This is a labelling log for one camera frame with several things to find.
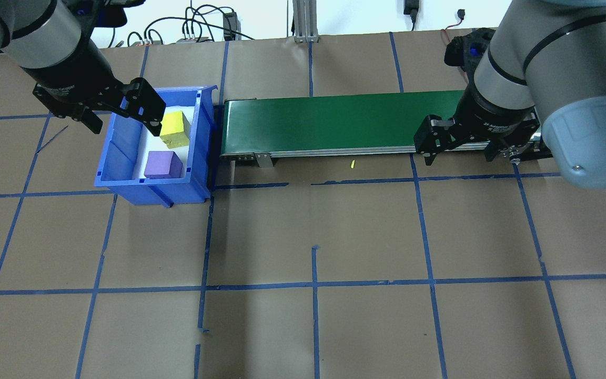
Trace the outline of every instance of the conveyor belt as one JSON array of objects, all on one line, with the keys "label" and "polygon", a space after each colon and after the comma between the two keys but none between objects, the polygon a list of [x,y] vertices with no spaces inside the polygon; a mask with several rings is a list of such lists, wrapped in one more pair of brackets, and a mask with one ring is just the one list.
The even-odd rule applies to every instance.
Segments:
[{"label": "conveyor belt", "polygon": [[461,96],[462,91],[437,91],[228,101],[221,156],[267,161],[412,153],[413,134],[424,117],[452,116]]}]

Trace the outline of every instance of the black cable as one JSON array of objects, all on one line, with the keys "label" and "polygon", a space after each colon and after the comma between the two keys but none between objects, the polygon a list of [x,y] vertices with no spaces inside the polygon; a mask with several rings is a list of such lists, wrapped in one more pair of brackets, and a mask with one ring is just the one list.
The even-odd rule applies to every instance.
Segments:
[{"label": "black cable", "polygon": [[114,28],[114,30],[111,33],[111,42],[109,43],[109,46],[106,46],[106,48],[110,48],[111,45],[114,44],[114,40],[116,39],[116,28]]},{"label": "black cable", "polygon": [[[188,34],[188,38],[190,38],[190,35],[193,33],[195,35],[195,31],[193,31],[193,23],[199,24],[200,26],[200,32],[198,33],[197,38],[200,39],[203,36],[203,26],[202,24],[200,24],[200,21],[196,20],[196,19],[192,19],[192,18],[188,18],[186,19],[186,21],[184,21],[184,23],[181,26],[181,32]],[[188,30],[188,22],[190,22],[190,31]]]},{"label": "black cable", "polygon": [[[175,16],[161,17],[159,19],[155,19],[149,25],[147,25],[146,28],[144,29],[144,32],[149,31],[149,28],[151,28],[154,24],[156,24],[156,22],[160,22],[160,21],[163,21],[163,20],[166,20],[166,19],[183,19],[185,21],[188,20],[187,18],[184,18],[184,17],[175,17]],[[193,22],[195,22],[197,24],[211,26],[212,28],[221,29],[222,31],[232,32],[234,34],[238,34],[238,36],[243,36],[243,37],[245,37],[247,39],[250,39],[250,40],[254,39],[254,38],[252,38],[252,37],[250,37],[250,36],[248,36],[246,34],[238,32],[238,31],[231,31],[231,29],[223,28],[221,26],[217,26],[217,25],[214,25],[214,24],[207,24],[207,22],[198,21],[197,19],[193,20]]]},{"label": "black cable", "polygon": [[[200,9],[204,8],[204,7],[210,7],[210,8],[212,8],[212,10],[210,10],[209,12],[205,12],[204,14],[200,14]],[[207,20],[205,19],[205,16],[204,16],[205,14],[211,14],[214,11],[221,12],[221,16],[222,16],[221,20],[223,21],[225,19],[226,21],[228,21],[228,28],[233,29],[233,26],[230,24],[230,20],[228,19],[226,12],[222,11],[221,8],[215,7],[214,5],[204,4],[204,5],[201,5],[200,7],[198,7],[196,10],[205,22],[207,22]],[[207,29],[209,29],[209,34],[212,36],[212,40],[214,41],[214,35],[212,35],[212,29],[210,27],[207,27]]]},{"label": "black cable", "polygon": [[163,36],[161,36],[156,29],[149,29],[149,41],[151,41],[152,44],[154,43],[154,39],[153,37],[151,37],[151,32],[155,32],[156,34],[158,34],[158,38],[160,38],[160,44],[165,45],[165,43],[163,42]]},{"label": "black cable", "polygon": [[214,11],[219,11],[221,12],[221,14],[223,15],[224,19],[226,19],[226,21],[228,22],[228,28],[229,29],[233,29],[233,25],[230,24],[230,19],[228,18],[228,15],[226,15],[226,12],[224,12],[223,10],[221,10],[221,8],[230,8],[230,7],[215,7],[214,5],[209,5],[209,4],[205,4],[205,5],[201,5],[200,7],[198,7],[198,12],[200,12],[200,8],[204,8],[204,7],[210,7],[213,10],[206,12],[204,14],[211,14]]},{"label": "black cable", "polygon": [[128,34],[128,39],[127,39],[127,41],[128,41],[128,47],[130,47],[130,37],[132,37],[133,34],[135,36],[137,36],[137,38],[139,38],[139,40],[142,42],[142,45],[143,45],[144,44],[144,38],[142,38],[142,35],[139,34],[139,33],[137,33],[137,32],[130,32],[130,34]]},{"label": "black cable", "polygon": [[[199,14],[199,15],[200,15],[200,17],[202,17],[203,21],[204,21],[205,23],[207,23],[207,19],[205,18],[205,15],[204,15],[204,14],[200,14],[200,13],[199,13],[200,7],[199,7],[199,8],[197,8],[197,9],[196,9],[196,8],[193,8],[193,7],[188,7],[188,8],[185,10],[185,12],[184,12],[184,17],[188,18],[188,10],[189,10],[189,9],[193,11],[193,16],[190,18],[191,20],[195,20],[195,15],[196,15],[196,14]],[[214,41],[214,34],[212,33],[212,29],[209,29],[209,28],[208,28],[208,30],[209,30],[209,38],[210,38],[212,41]],[[195,34],[195,31],[193,31],[193,23],[191,23],[191,24],[190,24],[190,31],[192,31],[192,33],[193,33],[193,34]],[[203,26],[202,26],[202,25],[200,25],[200,36],[202,36],[202,35],[203,35]]]}]

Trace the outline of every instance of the blue bin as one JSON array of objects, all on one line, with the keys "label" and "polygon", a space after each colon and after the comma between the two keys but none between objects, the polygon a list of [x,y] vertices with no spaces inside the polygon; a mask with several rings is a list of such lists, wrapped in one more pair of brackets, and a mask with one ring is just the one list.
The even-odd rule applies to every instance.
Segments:
[{"label": "blue bin", "polygon": [[188,161],[179,179],[133,179],[142,133],[149,131],[132,118],[112,115],[99,159],[96,187],[108,187],[135,205],[202,203],[209,198],[207,159],[209,136],[216,129],[212,91],[217,86],[157,88],[167,106],[194,106]]}]

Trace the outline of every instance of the cable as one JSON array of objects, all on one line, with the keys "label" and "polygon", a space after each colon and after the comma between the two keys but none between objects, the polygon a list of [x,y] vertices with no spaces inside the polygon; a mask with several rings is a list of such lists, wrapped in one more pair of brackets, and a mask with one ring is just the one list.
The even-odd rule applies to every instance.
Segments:
[{"label": "cable", "polygon": [[[161,17],[161,18],[159,18],[159,19],[155,19],[155,20],[154,20],[154,21],[152,21],[152,22],[151,22],[149,25],[147,25],[147,26],[146,26],[146,28],[144,29],[144,32],[149,31],[149,28],[151,28],[151,27],[152,27],[154,24],[156,24],[156,22],[161,22],[161,21],[164,21],[164,20],[166,20],[166,19],[183,19],[183,20],[185,20],[185,21],[187,21],[187,20],[188,20],[187,18],[184,18],[184,17],[175,17],[175,16]],[[202,24],[202,25],[206,25],[206,26],[211,26],[212,28],[221,29],[222,31],[232,32],[232,33],[234,33],[234,34],[238,34],[238,36],[243,36],[243,37],[245,37],[245,38],[247,38],[247,39],[250,39],[250,40],[253,40],[253,39],[254,39],[254,38],[252,38],[252,37],[250,37],[250,36],[248,36],[248,35],[246,35],[246,34],[243,34],[243,33],[238,32],[238,31],[231,31],[231,29],[223,28],[223,27],[221,27],[221,26],[217,26],[217,25],[214,25],[214,24],[207,24],[207,22],[198,21],[197,19],[193,20],[193,22],[195,22],[195,23],[197,23],[197,24]]]},{"label": "cable", "polygon": [[109,46],[106,46],[106,48],[110,48],[111,45],[114,44],[114,40],[116,39],[116,28],[114,28],[114,30],[111,33],[111,42],[109,43]]},{"label": "cable", "polygon": [[[204,7],[209,7],[209,8],[211,8],[212,10],[210,10],[209,12],[205,12],[204,14],[202,14],[202,13],[200,13],[200,9],[202,9],[202,8],[204,8]],[[238,26],[236,25],[236,26],[235,26],[235,28],[233,27],[233,25],[232,25],[232,24],[231,24],[231,22],[230,22],[230,19],[228,18],[228,15],[226,15],[226,12],[224,12],[222,9],[230,9],[230,10],[231,10],[231,12],[235,12],[235,9],[233,9],[233,8],[231,8],[231,7],[216,7],[216,6],[214,6],[214,5],[209,5],[209,4],[204,4],[204,5],[201,5],[201,6],[200,6],[200,7],[198,7],[196,10],[197,10],[197,14],[199,14],[199,15],[200,15],[200,17],[202,17],[202,18],[203,18],[203,20],[204,20],[205,22],[207,22],[207,20],[205,19],[204,15],[206,15],[206,14],[211,14],[211,13],[212,13],[212,12],[214,12],[214,11],[219,11],[219,12],[221,12],[221,15],[223,15],[223,19],[225,19],[225,20],[226,20],[226,22],[228,22],[228,28],[229,28],[229,29],[231,29],[231,31],[234,31],[235,29],[237,29],[237,28],[238,28]]]},{"label": "cable", "polygon": [[[203,18],[203,21],[204,21],[205,23],[207,23],[207,19],[205,18],[205,15],[204,15],[204,14],[200,14],[200,12],[199,12],[200,7],[198,7],[197,9],[196,9],[196,8],[193,8],[193,7],[188,7],[188,8],[185,10],[185,12],[184,12],[184,17],[185,17],[186,19],[188,19],[188,10],[189,10],[189,9],[193,11],[193,16],[190,18],[190,20],[191,20],[191,24],[190,24],[190,31],[191,31],[193,34],[195,34],[195,31],[194,31],[194,28],[193,28],[193,22],[195,21],[195,15],[196,15],[196,14],[199,14],[199,15],[200,15],[200,17],[202,17],[202,18]],[[188,31],[188,21],[184,21],[184,26],[185,26],[185,28],[186,28],[186,31]],[[208,28],[208,30],[209,30],[209,38],[210,38],[212,41],[214,41],[214,34],[212,33],[212,29],[209,29],[209,28]],[[202,35],[203,35],[203,26],[202,26],[202,25],[200,25],[200,36],[202,36]]]},{"label": "cable", "polygon": [[[202,24],[200,24],[200,21],[196,20],[196,19],[185,19],[186,21],[184,21],[184,23],[181,26],[181,32],[182,34],[185,33],[188,34],[188,39],[191,38],[191,34],[193,34],[193,36],[195,36],[195,31],[193,31],[193,23],[199,24],[200,26],[200,32],[198,34],[198,39],[200,39],[203,36],[203,26]],[[188,30],[188,22],[190,22],[190,31]]]},{"label": "cable", "polygon": [[441,29],[441,32],[446,37],[446,40],[448,41],[448,43],[450,43],[450,36],[448,36],[448,29],[454,28],[455,26],[460,26],[462,24],[462,21],[464,21],[464,17],[465,17],[464,9],[457,10],[457,17],[460,19],[460,22],[458,22],[457,24],[448,25],[448,26],[446,26],[445,29]]},{"label": "cable", "polygon": [[144,45],[144,38],[142,38],[142,35],[139,34],[139,33],[137,33],[137,32],[131,32],[130,34],[128,34],[128,39],[127,39],[127,41],[128,41],[128,47],[130,47],[130,37],[132,37],[133,34],[135,36],[137,36],[137,38],[139,38],[139,41],[142,42],[142,45]]},{"label": "cable", "polygon": [[151,41],[152,45],[154,43],[154,39],[153,39],[153,37],[151,37],[151,32],[155,32],[156,34],[158,34],[158,38],[160,38],[160,44],[165,45],[165,43],[163,42],[163,36],[161,36],[160,33],[156,29],[149,29],[149,41]]}]

